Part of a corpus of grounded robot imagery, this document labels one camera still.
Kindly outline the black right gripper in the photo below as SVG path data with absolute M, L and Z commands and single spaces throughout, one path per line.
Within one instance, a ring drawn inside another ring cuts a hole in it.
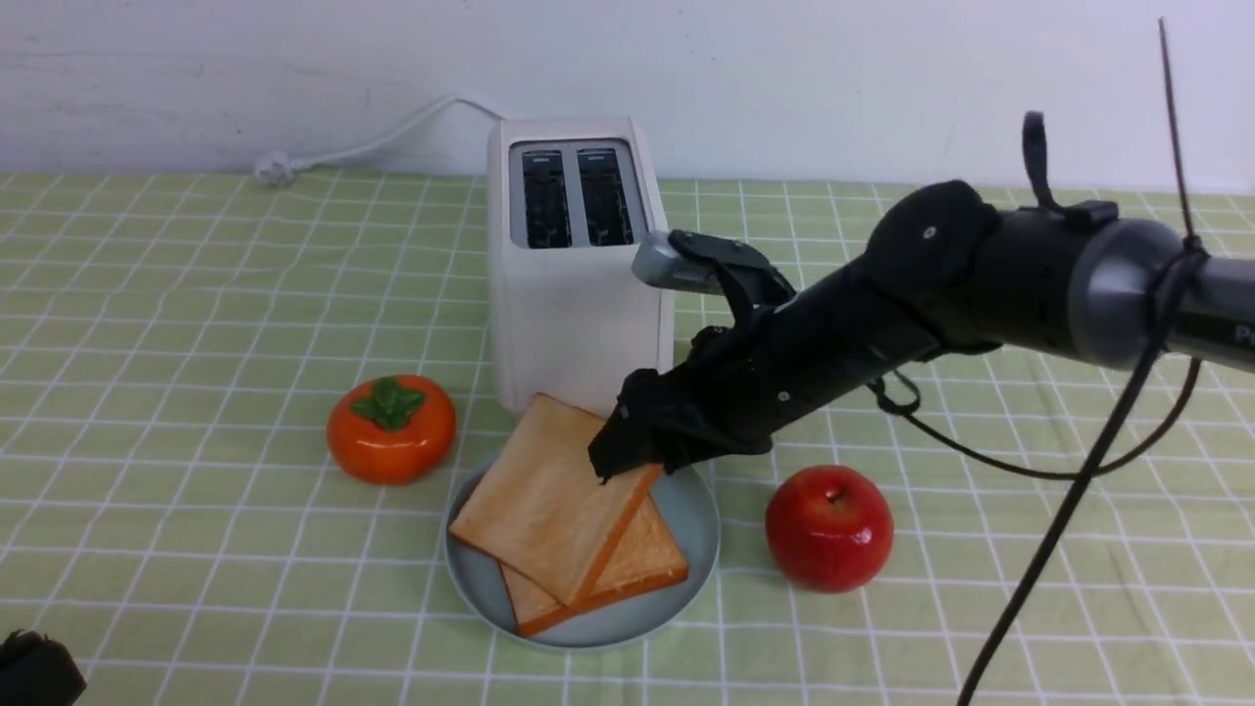
M 773 434 L 884 374 L 884 298 L 801 293 L 693 344 L 670 372 L 628 376 L 589 445 L 600 482 L 640 468 L 671 477 L 771 453 Z

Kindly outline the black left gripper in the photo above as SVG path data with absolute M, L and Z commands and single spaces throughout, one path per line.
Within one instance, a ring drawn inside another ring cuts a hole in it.
M 14 630 L 1 645 L 1 705 L 75 705 L 88 688 L 75 657 L 59 640 Z

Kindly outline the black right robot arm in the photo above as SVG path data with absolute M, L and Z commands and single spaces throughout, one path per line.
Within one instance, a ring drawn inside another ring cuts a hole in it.
M 1251 371 L 1252 263 L 1206 255 L 1194 233 L 1124 219 L 1111 201 L 1058 204 L 1044 119 L 1024 117 L 1035 204 L 1001 211 L 964 181 L 916 189 L 878 219 L 863 253 L 796 290 L 744 242 L 653 232 L 633 275 L 719 293 L 734 322 L 695 335 L 670 372 L 633 372 L 589 446 L 600 479 L 646 464 L 771 451 L 773 433 L 858 387 L 915 420 L 884 376 L 946 354 L 1010 345 L 1130 371 L 1165 350 Z

